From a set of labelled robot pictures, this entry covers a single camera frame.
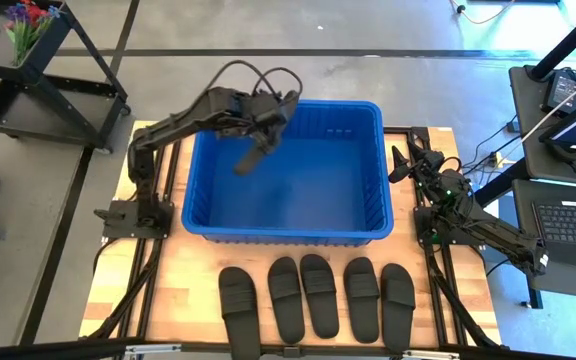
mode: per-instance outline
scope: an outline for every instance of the robotic arm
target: robotic arm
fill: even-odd
[[[282,98],[274,91],[271,94],[253,90],[247,94],[214,87],[202,92],[188,109],[135,131],[127,155],[128,176],[136,185],[134,201],[132,198],[113,201],[109,210],[95,210],[104,220],[104,236],[167,237],[173,205],[160,201],[154,189],[157,149],[205,130],[215,131],[218,136],[250,136],[255,143],[234,169],[237,174],[245,175],[279,146],[281,133],[296,110],[300,93],[292,90]]]
[[[545,273],[548,251],[540,238],[486,213],[475,200],[469,180],[459,172],[448,169],[440,173],[441,166],[450,160],[442,152],[424,150],[411,142],[408,146],[415,164],[408,166],[408,160],[393,146],[395,170],[388,179],[396,183],[411,177],[430,201],[429,208],[416,214],[420,237],[436,234],[460,244],[486,244],[508,256],[526,275]]]

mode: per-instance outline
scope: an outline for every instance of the metal bracket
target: metal bracket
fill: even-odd
[[[459,354],[438,351],[408,350],[404,351],[402,359],[459,360]]]
[[[158,227],[137,226],[137,202],[115,200],[106,210],[95,210],[95,215],[104,219],[103,236],[107,238],[165,239],[170,232],[175,206],[161,201],[159,208],[165,213],[165,221]]]
[[[418,206],[413,209],[413,219],[415,230],[417,231],[417,242],[420,244],[448,244],[448,245],[476,245],[482,246],[481,241],[459,228],[447,229],[441,224],[433,225],[431,218],[431,208]]]
[[[428,133],[427,127],[411,127],[410,131],[413,135],[417,136],[424,144],[428,144],[430,147],[430,134]]]
[[[126,355],[161,354],[181,351],[181,344],[157,344],[157,345],[131,345],[126,346]]]
[[[299,346],[285,346],[284,352],[281,356],[288,359],[298,359],[303,355],[301,354],[301,349]]]

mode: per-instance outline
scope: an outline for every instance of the wooden table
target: wooden table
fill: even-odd
[[[135,128],[152,122],[136,122]],[[430,128],[433,149],[441,150],[446,156],[456,156],[457,148],[452,130]],[[367,256],[373,262],[377,278],[388,263],[404,266],[415,284],[417,309],[414,312],[411,347],[433,348],[437,344],[432,303],[423,251],[415,241],[412,208],[415,206],[412,181],[401,181],[391,185],[395,228],[383,240],[376,240],[358,248],[294,246],[294,245],[227,245],[216,244],[192,235],[181,224],[181,207],[184,201],[186,181],[190,167],[194,138],[184,139],[177,167],[172,201],[176,204],[173,228],[164,241],[159,271],[156,278],[147,339],[153,341],[227,344],[226,329],[221,318],[217,278],[227,266],[238,266],[246,270],[253,280],[258,294],[261,342],[263,345],[280,345],[270,297],[267,275],[270,265],[282,256],[291,256],[299,263],[306,254],[319,254],[326,258],[335,274],[337,306],[340,316],[339,334],[333,339],[320,339],[312,329],[308,306],[304,301],[306,334],[300,345],[380,347],[381,338],[373,344],[358,343],[351,332],[348,319],[343,270],[346,264],[359,256]],[[407,151],[404,136],[386,135],[388,171],[392,170],[390,147],[397,145],[404,155]],[[160,181],[160,194],[166,176],[169,152],[166,148]],[[134,185],[127,176],[124,163],[116,196],[126,199],[134,192]],[[96,330],[124,295],[135,251],[135,239],[121,239],[108,247],[101,255],[97,272],[92,282],[88,304],[84,313],[80,335]],[[486,334],[500,342],[497,321],[488,289],[485,269],[481,258],[467,246],[451,246],[452,259],[459,295]],[[437,256],[441,265],[441,256]],[[129,334],[135,334],[141,297],[135,303]],[[450,306],[443,299],[443,309],[448,327],[449,342],[455,343]]]

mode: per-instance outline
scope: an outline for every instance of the black metal frame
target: black metal frame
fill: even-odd
[[[140,0],[132,0],[130,3],[130,8],[126,17],[126,21],[124,23],[124,27],[120,34],[119,43],[114,49],[101,49],[97,50],[94,49],[94,46],[88,39],[87,35],[83,31],[83,29],[79,26],[78,23],[75,24],[73,29],[77,32],[80,36],[82,41],[84,42],[86,48],[65,48],[65,49],[58,49],[56,50],[56,56],[74,56],[74,57],[82,57],[82,56],[90,56],[91,54],[97,61],[97,63],[101,66],[102,70],[108,77],[109,82],[117,87],[117,91],[119,93],[118,98],[123,100],[125,104],[126,94],[123,88],[117,82],[115,75],[119,69],[119,65],[121,62],[121,58],[123,56],[248,56],[248,55],[255,55],[255,56],[366,56],[366,55],[379,55],[381,57],[417,57],[417,58],[477,58],[477,59],[523,59],[523,60],[536,60],[537,56],[534,55],[532,51],[478,51],[478,50],[437,50],[437,51],[427,51],[427,50],[383,50],[383,49],[365,49],[365,50],[357,50],[357,49],[134,49],[134,50],[126,50],[126,42],[127,38],[130,33],[130,29],[135,19],[137,7],[139,5]],[[111,63],[110,68],[105,64],[101,56],[113,56],[113,61]],[[404,131],[406,136],[408,136],[407,128],[385,128],[384,131],[386,133],[390,133],[394,131]],[[86,172],[86,168],[90,161],[91,157],[91,149],[87,148],[82,153],[82,159],[79,162],[77,174],[84,174]],[[61,217],[59,222],[58,229],[63,229],[64,231],[58,231],[58,236],[55,236],[53,248],[50,251],[49,256],[49,264],[53,264],[54,266],[46,266],[43,270],[45,277],[48,276],[50,273],[53,273],[52,278],[54,279],[54,273],[57,271],[57,265],[59,262],[59,257],[61,255],[61,251],[58,249],[62,247],[63,249],[63,242],[66,240],[68,228],[72,221],[72,215],[74,213],[74,207],[76,206],[77,199],[80,195],[81,187],[84,181],[84,175],[82,176],[75,176],[73,182],[71,183],[69,194],[67,196],[66,204],[70,204],[72,206],[66,206],[64,210],[64,214]],[[420,193],[417,192],[417,201],[423,201],[423,197],[420,196]],[[135,253],[135,261],[133,262],[133,270],[136,271],[138,265],[141,265],[143,261],[143,250],[145,248],[145,240],[141,241],[141,249],[139,250],[139,241],[138,247]],[[424,252],[426,255],[433,255],[432,247],[426,246],[424,247]],[[449,268],[452,270],[452,261],[451,257],[449,256],[449,249],[448,255],[442,252],[442,256],[444,256],[444,263],[450,264]],[[36,330],[39,327],[39,323],[41,321],[41,313],[43,312],[43,307],[45,306],[45,300],[43,298],[48,297],[50,292],[50,282],[43,282],[47,284],[47,286],[42,286],[40,284],[37,293],[35,295],[35,300],[32,305],[32,308],[41,308],[41,312],[35,312],[35,314],[39,314],[39,316],[29,316],[26,321],[25,330],[24,332],[30,331],[32,333],[32,339],[34,340],[34,336],[36,334]],[[433,285],[431,282],[430,284],[432,298],[433,298],[433,313],[435,316],[435,327],[437,330],[437,336],[440,343],[444,345],[440,345],[438,349],[439,351],[448,351],[453,353],[459,353],[464,358],[468,356],[470,359],[478,359],[478,358],[493,358],[494,355],[495,359],[516,359],[516,358],[525,358],[525,359],[538,359],[538,358],[561,358],[563,357],[552,357],[552,356],[542,356],[539,354],[530,354],[530,353],[521,353],[516,351],[509,351],[509,350],[497,350],[497,349],[484,349],[484,348],[476,348],[476,347],[468,347],[463,345],[450,345],[447,343],[446,337],[446,327],[445,327],[445,320],[443,318],[443,312],[441,309],[441,302],[439,297],[439,289],[436,285]],[[145,298],[152,298],[152,292],[147,292]],[[142,314],[150,312],[151,301],[149,304],[144,304],[147,306],[142,307]],[[127,315],[122,318],[122,324],[129,323],[130,314],[132,311],[127,312]],[[121,328],[126,328],[127,332],[127,325],[120,326]],[[126,346],[129,345],[137,345],[137,344],[152,344],[152,342],[147,342],[144,340],[143,337],[128,337],[128,338],[119,338],[119,339],[102,339],[102,340],[95,340],[95,339],[87,339],[86,341],[75,341],[75,342],[66,342],[66,343],[53,343],[53,344],[33,344],[31,345],[32,341],[30,340],[30,344],[22,342],[20,346],[12,346],[12,347],[3,347],[0,348],[0,358],[8,358],[8,356],[23,356],[24,354],[32,354],[33,359],[69,359],[69,358],[100,358],[100,357],[109,357],[109,356],[117,356],[122,355],[125,350]],[[185,351],[204,351],[204,352],[229,352],[229,346],[227,344],[222,345],[213,345],[213,344],[205,344],[205,343],[185,343],[183,344]],[[63,349],[64,351],[59,353],[58,356],[55,356],[54,352],[49,352],[46,355],[42,355],[43,352],[46,351],[54,351],[56,349]],[[367,348],[367,347],[347,347],[347,348],[337,348],[337,347],[315,347],[315,346],[301,346],[299,348],[294,347],[284,347],[284,346],[262,346],[262,351],[264,353],[273,353],[278,355],[284,355],[286,357],[294,357],[303,356],[303,355],[368,355],[368,356],[388,356],[392,354],[388,354],[386,349],[383,348]]]
[[[399,127],[386,127],[384,128],[385,134],[400,134],[405,135],[407,139],[414,140],[418,137],[421,140],[424,148],[430,149],[430,141],[428,138],[427,128],[399,128]],[[181,141],[174,143],[172,147],[172,152],[170,156],[170,162],[168,166],[168,173],[166,176],[165,190],[163,194],[164,199],[170,199],[172,194],[172,189],[174,185],[174,179],[179,159],[179,153],[181,149]],[[158,160],[157,171],[160,173],[162,161]],[[423,205],[424,197],[416,188],[416,200],[418,205]],[[120,337],[115,339],[108,338],[87,338],[79,341],[61,342],[61,343],[49,343],[49,344],[32,344],[31,342],[22,343],[20,346],[10,346],[10,347],[0,347],[0,359],[100,359],[106,357],[113,357],[115,359],[121,358],[128,350],[136,350],[135,346],[139,345],[160,345],[165,346],[169,351],[184,351],[184,352],[230,352],[230,346],[228,344],[209,344],[209,343],[163,343],[163,342],[152,342],[145,340],[146,329],[148,325],[148,319],[150,314],[150,309],[152,306],[152,300],[154,295],[154,282],[156,278],[156,268],[158,266],[159,258],[161,255],[161,248],[164,239],[154,239],[153,249],[151,252],[151,259],[153,259],[153,265],[155,271],[151,273],[148,278],[146,285],[146,290],[144,292],[141,314],[139,318],[139,326],[137,330],[136,337]],[[138,261],[140,253],[143,256],[143,246],[142,243],[141,250],[138,245],[135,251],[135,257],[133,261],[132,273],[139,272],[137,270],[141,265],[141,261]],[[435,327],[437,331],[437,339],[439,346],[432,349],[410,349],[406,350],[401,354],[393,354],[389,352],[386,348],[371,348],[371,347],[337,347],[337,346],[283,346],[283,345],[263,345],[263,354],[275,354],[279,356],[298,358],[306,355],[343,355],[343,356],[394,356],[394,358],[401,359],[403,356],[415,356],[417,352],[448,352],[453,354],[459,354],[460,358],[463,359],[571,359],[567,357],[560,356],[550,356],[534,353],[524,353],[519,351],[512,351],[506,348],[500,347],[487,347],[482,344],[478,345],[480,347],[472,347],[466,344],[465,332],[462,336],[457,335],[458,344],[449,344],[447,341],[446,326],[443,316],[441,299],[439,298],[439,288],[437,283],[433,281],[432,272],[440,271],[437,262],[434,258],[434,251],[432,249],[432,243],[426,242],[423,244],[424,253],[427,259],[426,266],[428,268],[429,274],[429,285],[431,288],[431,295],[433,298],[433,314],[435,318]],[[453,264],[449,253],[448,244],[444,244],[442,249],[447,251],[443,253],[444,256],[444,269],[447,272],[452,272]],[[454,284],[454,273],[451,275],[452,281],[441,281],[438,282],[439,286],[442,287],[443,291],[446,292],[450,288],[454,294],[456,291],[456,285]],[[138,288],[130,289],[130,292],[137,293]],[[457,317],[455,309],[452,309],[453,317]],[[125,312],[122,324],[127,324],[129,322],[129,312]],[[457,334],[459,334],[459,329],[463,331],[463,324],[460,322],[455,323],[457,329]],[[112,329],[106,328],[102,333],[110,335]],[[138,359],[143,359],[143,354],[137,354]]]
[[[486,186],[475,192],[475,199],[481,207],[488,206],[491,202],[495,201],[512,188],[512,181],[515,179],[530,180],[528,168],[526,167],[526,158],[512,164],[508,169],[504,170],[499,176],[494,178]]]
[[[163,163],[164,159],[164,152],[157,151],[157,155],[155,156],[155,180],[153,183],[153,188],[157,188],[157,184],[159,183],[159,174],[161,172],[161,164]],[[135,255],[132,259],[132,266],[130,268],[130,276],[128,278],[128,288],[134,286],[137,280],[137,276],[139,275],[139,271],[141,270],[144,262],[144,253],[146,249],[146,241],[147,239],[139,238],[137,239],[137,246],[135,248]],[[128,330],[130,327],[130,318],[132,317],[132,310],[133,304],[131,303],[128,306],[128,310],[126,313],[121,317],[119,320],[119,331],[117,333],[117,338],[123,338],[128,336]],[[115,356],[114,360],[121,360],[121,356]]]
[[[43,6],[57,5],[61,17],[51,22],[46,33],[33,45],[22,64],[18,67],[0,65],[0,79],[2,79],[0,81],[0,133],[12,137],[33,137],[111,151],[106,141],[122,109],[129,109],[126,106],[128,95],[68,5],[60,1],[38,0],[37,2]],[[0,6],[8,3],[14,4],[14,2],[0,0]],[[108,83],[43,74],[70,29],[79,36],[85,45],[87,56],[95,59]],[[91,103],[90,98],[85,97],[84,94],[98,96],[99,103]],[[76,103],[86,101],[85,106],[79,104],[80,108],[99,107],[107,115],[103,119],[95,119],[95,124],[91,123],[90,119],[87,119],[73,104],[75,98],[78,99]],[[62,122],[60,130],[52,124],[55,119],[46,113],[33,113],[34,116],[19,115],[15,114],[11,108],[17,104],[14,106],[26,107],[26,111],[31,111],[30,107],[35,99],[40,100],[57,114]],[[112,103],[109,104],[106,100],[112,100]],[[46,126],[39,129],[37,126],[39,122],[46,123]]]
[[[576,26],[566,37],[552,49],[534,68],[528,76],[533,80],[541,81],[550,75],[568,55],[576,49]]]
[[[541,291],[535,290],[530,286],[530,280],[526,277],[528,283],[528,297],[529,301],[523,301],[521,305],[531,309],[543,309],[544,302],[541,300]]]
[[[483,2],[506,2],[504,0],[475,0],[474,2],[479,2],[479,1],[483,1]],[[560,0],[517,0],[515,1],[515,3],[518,4],[557,4]]]

